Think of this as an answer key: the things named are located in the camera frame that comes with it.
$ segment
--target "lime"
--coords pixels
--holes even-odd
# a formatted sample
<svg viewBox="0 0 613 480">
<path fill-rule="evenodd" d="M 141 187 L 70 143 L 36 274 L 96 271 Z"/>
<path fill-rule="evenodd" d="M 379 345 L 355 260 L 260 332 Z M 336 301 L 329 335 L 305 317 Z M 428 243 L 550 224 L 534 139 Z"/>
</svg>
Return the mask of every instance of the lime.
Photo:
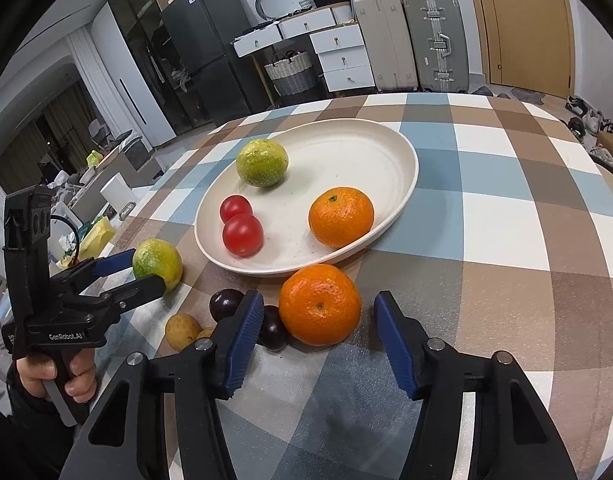
<svg viewBox="0 0 613 480">
<path fill-rule="evenodd" d="M 242 148 L 235 160 L 237 174 L 255 187 L 275 186 L 286 173 L 288 155 L 274 140 L 254 139 Z"/>
<path fill-rule="evenodd" d="M 161 276 L 170 292 L 182 278 L 182 258 L 170 243 L 151 238 L 139 244 L 133 255 L 133 273 L 136 278 L 149 274 Z"/>
</svg>

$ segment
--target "hand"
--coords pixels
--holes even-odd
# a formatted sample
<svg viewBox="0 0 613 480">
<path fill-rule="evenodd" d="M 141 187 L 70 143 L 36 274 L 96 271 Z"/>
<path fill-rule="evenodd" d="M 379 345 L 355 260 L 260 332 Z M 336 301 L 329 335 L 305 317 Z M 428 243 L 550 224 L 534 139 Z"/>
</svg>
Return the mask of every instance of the hand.
<svg viewBox="0 0 613 480">
<path fill-rule="evenodd" d="M 95 395 L 98 382 L 95 378 L 93 355 L 93 348 L 85 348 L 75 354 L 69 363 L 74 377 L 65 384 L 64 390 L 75 402 L 86 402 Z M 50 400 L 42 381 L 50 381 L 58 376 L 53 359 L 44 354 L 30 354 L 18 359 L 16 366 L 24 389 L 33 397 Z"/>
</svg>

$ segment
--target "beige suitcase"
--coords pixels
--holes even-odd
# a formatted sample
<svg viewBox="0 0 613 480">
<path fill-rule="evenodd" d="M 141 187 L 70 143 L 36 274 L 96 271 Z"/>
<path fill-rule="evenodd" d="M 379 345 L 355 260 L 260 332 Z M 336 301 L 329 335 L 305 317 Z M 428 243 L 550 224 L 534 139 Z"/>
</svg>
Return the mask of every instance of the beige suitcase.
<svg viewBox="0 0 613 480">
<path fill-rule="evenodd" d="M 353 0 L 378 90 L 416 89 L 417 71 L 401 0 Z"/>
</svg>

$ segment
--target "white drawer cabinet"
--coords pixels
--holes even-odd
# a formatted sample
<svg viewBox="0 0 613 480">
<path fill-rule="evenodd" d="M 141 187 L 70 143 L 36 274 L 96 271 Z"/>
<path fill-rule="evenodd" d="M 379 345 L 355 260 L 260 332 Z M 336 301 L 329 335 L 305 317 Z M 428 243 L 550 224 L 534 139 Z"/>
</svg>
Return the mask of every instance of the white drawer cabinet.
<svg viewBox="0 0 613 480">
<path fill-rule="evenodd" d="M 359 25 L 316 32 L 311 42 L 330 92 L 375 86 Z"/>
<path fill-rule="evenodd" d="M 294 18 L 282 20 L 279 27 L 282 37 L 287 40 L 288 38 L 294 38 L 295 36 L 300 36 L 300 34 L 306 34 L 321 28 L 334 27 L 334 25 L 336 25 L 335 18 L 331 9 L 327 7 L 326 9 L 304 12 Z"/>
<path fill-rule="evenodd" d="M 324 72 L 370 65 L 364 46 L 352 46 L 339 51 L 323 52 L 318 56 L 320 57 L 321 69 Z"/>
<path fill-rule="evenodd" d="M 237 55 L 242 57 L 279 41 L 282 41 L 282 35 L 280 35 L 278 26 L 273 24 L 261 30 L 253 30 L 240 39 L 235 40 L 233 46 Z"/>
<path fill-rule="evenodd" d="M 326 85 L 330 92 L 338 90 L 349 90 L 351 88 L 363 88 L 365 86 L 375 86 L 373 72 L 370 66 L 359 66 L 356 68 L 345 68 L 344 70 L 334 70 L 324 72 Z"/>
<path fill-rule="evenodd" d="M 315 52 L 320 54 L 351 46 L 364 46 L 364 38 L 359 25 L 346 25 L 311 34 L 311 43 Z"/>
</svg>

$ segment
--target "silver suitcase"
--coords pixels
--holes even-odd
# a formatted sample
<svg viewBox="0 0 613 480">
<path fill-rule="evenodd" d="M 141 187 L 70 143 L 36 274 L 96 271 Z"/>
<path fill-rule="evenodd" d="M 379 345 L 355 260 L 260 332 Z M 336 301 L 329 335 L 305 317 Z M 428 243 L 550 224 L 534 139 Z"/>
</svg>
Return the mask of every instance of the silver suitcase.
<svg viewBox="0 0 613 480">
<path fill-rule="evenodd" d="M 378 90 L 416 89 L 413 47 L 401 0 L 353 0 Z"/>
<path fill-rule="evenodd" d="M 434 92 L 468 92 L 466 35 L 458 0 L 404 0 L 419 85 Z"/>
</svg>

